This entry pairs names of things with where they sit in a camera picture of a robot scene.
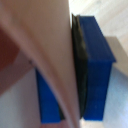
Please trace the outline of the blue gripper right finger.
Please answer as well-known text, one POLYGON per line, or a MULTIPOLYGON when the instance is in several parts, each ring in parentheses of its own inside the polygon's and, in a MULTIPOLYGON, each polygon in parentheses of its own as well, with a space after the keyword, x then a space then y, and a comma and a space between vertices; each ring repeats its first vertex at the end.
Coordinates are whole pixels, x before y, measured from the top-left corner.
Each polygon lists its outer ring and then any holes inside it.
POLYGON ((116 59, 93 16, 72 16, 72 39, 80 117, 102 121, 116 59))

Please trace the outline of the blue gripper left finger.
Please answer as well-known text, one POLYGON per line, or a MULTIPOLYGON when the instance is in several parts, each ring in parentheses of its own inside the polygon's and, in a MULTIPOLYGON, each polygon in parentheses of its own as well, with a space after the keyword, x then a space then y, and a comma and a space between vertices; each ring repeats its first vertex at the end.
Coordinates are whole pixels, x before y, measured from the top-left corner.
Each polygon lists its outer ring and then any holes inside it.
POLYGON ((59 123, 64 120, 60 106, 44 77, 36 71, 40 117, 42 124, 59 123))

